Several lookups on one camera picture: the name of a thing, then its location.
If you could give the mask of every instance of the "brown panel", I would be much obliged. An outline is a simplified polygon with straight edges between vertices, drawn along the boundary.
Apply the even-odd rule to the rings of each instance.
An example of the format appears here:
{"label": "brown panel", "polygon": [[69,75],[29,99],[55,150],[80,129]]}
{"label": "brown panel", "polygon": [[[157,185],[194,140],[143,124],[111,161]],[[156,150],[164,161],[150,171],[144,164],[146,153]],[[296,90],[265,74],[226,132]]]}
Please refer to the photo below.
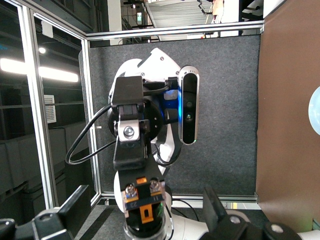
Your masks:
{"label": "brown panel", "polygon": [[261,37],[256,192],[270,221],[297,232],[320,220],[320,135],[308,117],[319,86],[319,0],[288,0]]}

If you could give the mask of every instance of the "gray wall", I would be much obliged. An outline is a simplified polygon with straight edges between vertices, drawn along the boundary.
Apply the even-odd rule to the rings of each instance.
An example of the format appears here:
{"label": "gray wall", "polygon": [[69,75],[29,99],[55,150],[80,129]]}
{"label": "gray wall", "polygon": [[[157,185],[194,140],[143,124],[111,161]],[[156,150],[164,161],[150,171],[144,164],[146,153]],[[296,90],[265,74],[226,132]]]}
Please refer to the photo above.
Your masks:
{"label": "gray wall", "polygon": [[[253,195],[260,36],[92,48],[96,111],[108,103],[108,93],[121,64],[133,58],[143,59],[154,48],[160,48],[181,67],[198,68],[201,80],[198,141],[192,146],[183,146],[166,183],[174,194],[202,194],[203,187],[212,186],[220,195]],[[102,126],[97,130],[98,147],[114,140],[106,115],[97,121],[97,126]],[[112,147],[99,154],[103,191],[113,191],[113,154]]]}

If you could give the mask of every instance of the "gray carpet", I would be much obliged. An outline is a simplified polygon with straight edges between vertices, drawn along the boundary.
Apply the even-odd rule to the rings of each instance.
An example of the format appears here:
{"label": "gray carpet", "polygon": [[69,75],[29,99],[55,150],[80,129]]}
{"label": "gray carpet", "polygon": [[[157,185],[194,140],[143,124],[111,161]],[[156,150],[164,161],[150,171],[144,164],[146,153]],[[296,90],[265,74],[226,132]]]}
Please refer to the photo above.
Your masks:
{"label": "gray carpet", "polygon": [[[192,65],[200,72],[198,141],[183,146],[179,160],[169,171],[166,182],[172,192],[202,194],[203,187],[211,186],[219,195],[254,195],[260,36],[92,48],[96,111],[108,103],[109,90],[121,64],[133,58],[143,59],[154,48],[163,50],[181,67]],[[114,140],[106,115],[97,121],[97,126],[102,126],[97,130],[99,147]],[[112,147],[99,154],[103,191],[113,192],[113,156]]]}
{"label": "gray carpet", "polygon": [[[193,211],[190,208],[178,208],[190,219],[196,220]],[[200,222],[205,222],[203,210],[196,208]],[[244,212],[251,223],[258,228],[262,228],[266,222],[267,217],[261,210],[240,210]],[[125,217],[117,206],[97,205],[86,222],[83,224],[75,240],[124,240],[123,224]]]}

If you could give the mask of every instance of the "ceiling light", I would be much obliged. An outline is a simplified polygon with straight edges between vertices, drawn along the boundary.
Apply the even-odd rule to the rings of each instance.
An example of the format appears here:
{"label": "ceiling light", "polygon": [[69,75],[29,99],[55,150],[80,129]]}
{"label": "ceiling light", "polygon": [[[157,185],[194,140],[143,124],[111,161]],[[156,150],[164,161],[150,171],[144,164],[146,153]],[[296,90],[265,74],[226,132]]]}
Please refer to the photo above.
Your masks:
{"label": "ceiling light", "polygon": [[47,51],[47,50],[46,50],[44,47],[39,47],[39,53],[45,54],[46,51]]}
{"label": "ceiling light", "polygon": [[[0,59],[0,68],[9,73],[27,75],[27,65],[22,61],[11,60],[7,58]],[[54,69],[50,67],[39,67],[39,74],[42,78],[54,79],[67,82],[78,82],[78,75],[72,72]]]}

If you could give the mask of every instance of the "air vent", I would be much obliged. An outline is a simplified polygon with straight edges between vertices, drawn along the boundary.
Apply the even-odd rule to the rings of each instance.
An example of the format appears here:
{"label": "air vent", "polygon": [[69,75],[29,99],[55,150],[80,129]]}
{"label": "air vent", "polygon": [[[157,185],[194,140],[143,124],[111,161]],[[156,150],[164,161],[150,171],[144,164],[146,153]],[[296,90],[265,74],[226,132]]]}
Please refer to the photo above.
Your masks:
{"label": "air vent", "polygon": [[[45,104],[54,104],[55,96],[54,95],[44,95],[44,103]],[[56,123],[56,107],[55,106],[45,106],[45,115],[46,121],[48,124]]]}

